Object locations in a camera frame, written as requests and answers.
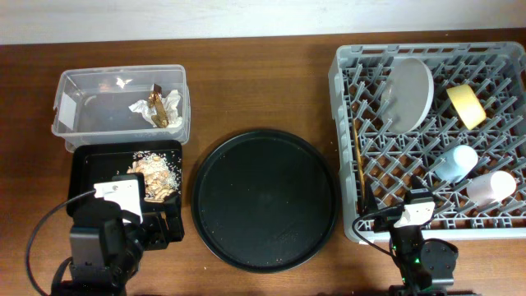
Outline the gold foil wrapper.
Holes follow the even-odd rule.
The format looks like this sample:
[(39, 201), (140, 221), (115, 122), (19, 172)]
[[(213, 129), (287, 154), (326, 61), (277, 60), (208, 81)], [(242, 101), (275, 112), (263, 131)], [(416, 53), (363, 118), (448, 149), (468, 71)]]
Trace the gold foil wrapper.
[(153, 123), (159, 128), (166, 128), (169, 125), (161, 95), (162, 88), (157, 84), (152, 85), (152, 90), (148, 99), (148, 106), (155, 111), (151, 116)]

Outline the white tissue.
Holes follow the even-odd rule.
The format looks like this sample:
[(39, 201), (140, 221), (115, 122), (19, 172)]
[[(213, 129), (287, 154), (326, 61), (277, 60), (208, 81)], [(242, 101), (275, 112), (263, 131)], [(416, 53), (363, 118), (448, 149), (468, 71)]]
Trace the white tissue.
[[(145, 119), (153, 127), (157, 127), (151, 120), (151, 116), (155, 114), (155, 111), (148, 106), (148, 99), (140, 99), (134, 104), (130, 105), (128, 108), (133, 113), (140, 113), (143, 119)], [(182, 96), (177, 90), (170, 91), (165, 97), (162, 96), (162, 102), (169, 120), (169, 125), (166, 128), (179, 128), (182, 126), (183, 119), (178, 112), (178, 105), (181, 99)]]

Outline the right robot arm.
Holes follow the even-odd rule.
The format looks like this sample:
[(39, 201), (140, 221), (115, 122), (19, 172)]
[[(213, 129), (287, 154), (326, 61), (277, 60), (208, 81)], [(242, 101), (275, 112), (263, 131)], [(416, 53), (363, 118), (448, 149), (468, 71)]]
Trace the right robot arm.
[(425, 239), (422, 229), (433, 220), (436, 197), (416, 177), (401, 202), (382, 209), (375, 201), (371, 183), (364, 186), (362, 217), (372, 219), (375, 233), (387, 232), (385, 252), (399, 268), (403, 283), (392, 285), (389, 295), (446, 295), (454, 283), (458, 248), (438, 238)]

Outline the food scraps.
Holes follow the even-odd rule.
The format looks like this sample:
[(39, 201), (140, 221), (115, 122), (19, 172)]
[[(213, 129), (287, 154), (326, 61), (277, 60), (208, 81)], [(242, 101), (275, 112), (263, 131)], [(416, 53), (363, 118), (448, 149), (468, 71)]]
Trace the food scraps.
[(132, 158), (127, 173), (143, 174), (146, 202), (163, 203), (180, 188), (180, 169), (168, 160), (166, 153), (138, 151)]

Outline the blue cup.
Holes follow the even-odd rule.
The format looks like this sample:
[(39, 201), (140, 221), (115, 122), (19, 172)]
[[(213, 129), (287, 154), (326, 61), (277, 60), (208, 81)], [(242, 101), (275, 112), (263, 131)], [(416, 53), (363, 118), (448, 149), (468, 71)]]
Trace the blue cup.
[(435, 175), (441, 181), (458, 183), (478, 163), (478, 154), (470, 146), (459, 145), (440, 155), (436, 163)]

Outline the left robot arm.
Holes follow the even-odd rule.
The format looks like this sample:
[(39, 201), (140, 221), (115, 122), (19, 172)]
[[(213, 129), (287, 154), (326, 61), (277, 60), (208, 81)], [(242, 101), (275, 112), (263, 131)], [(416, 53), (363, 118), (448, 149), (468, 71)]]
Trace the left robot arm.
[(184, 237), (181, 197), (140, 203), (142, 215), (91, 197), (73, 213), (72, 255), (56, 271), (52, 295), (125, 295), (146, 251), (164, 250)]

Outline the grey round plate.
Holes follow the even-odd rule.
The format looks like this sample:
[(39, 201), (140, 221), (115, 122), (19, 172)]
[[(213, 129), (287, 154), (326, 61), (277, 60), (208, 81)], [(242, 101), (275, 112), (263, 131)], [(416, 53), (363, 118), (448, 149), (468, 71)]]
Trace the grey round plate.
[(406, 58), (393, 67), (381, 94), (378, 115), (394, 134), (411, 132), (426, 118), (434, 97), (429, 67), (416, 58)]

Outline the yellow bowl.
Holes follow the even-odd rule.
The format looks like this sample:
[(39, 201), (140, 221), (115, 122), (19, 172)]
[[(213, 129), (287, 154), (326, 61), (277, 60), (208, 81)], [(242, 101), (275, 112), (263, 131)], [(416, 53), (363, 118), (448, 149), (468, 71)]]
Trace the yellow bowl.
[(473, 130), (487, 118), (483, 106), (469, 85), (451, 87), (446, 90), (446, 94), (468, 130)]

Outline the pink cup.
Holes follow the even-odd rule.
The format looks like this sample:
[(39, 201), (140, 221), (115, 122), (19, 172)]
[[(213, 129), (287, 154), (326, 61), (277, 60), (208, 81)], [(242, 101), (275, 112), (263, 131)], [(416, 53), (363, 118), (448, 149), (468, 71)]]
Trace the pink cup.
[(495, 201), (503, 201), (517, 188), (514, 177), (506, 171), (498, 170), (476, 177), (466, 187), (468, 198), (480, 206)]

